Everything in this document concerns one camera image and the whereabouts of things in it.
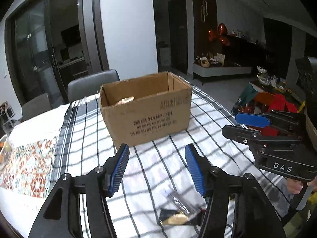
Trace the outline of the right hand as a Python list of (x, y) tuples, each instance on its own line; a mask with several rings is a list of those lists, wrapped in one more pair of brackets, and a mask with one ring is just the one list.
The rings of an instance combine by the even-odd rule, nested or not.
[[(286, 185), (287, 185), (288, 191), (295, 195), (299, 194), (304, 186), (302, 182), (298, 180), (290, 179), (290, 178), (287, 179)], [(317, 186), (316, 177), (314, 178), (313, 181), (307, 183), (307, 186), (314, 187), (313, 191), (316, 191), (316, 186)]]

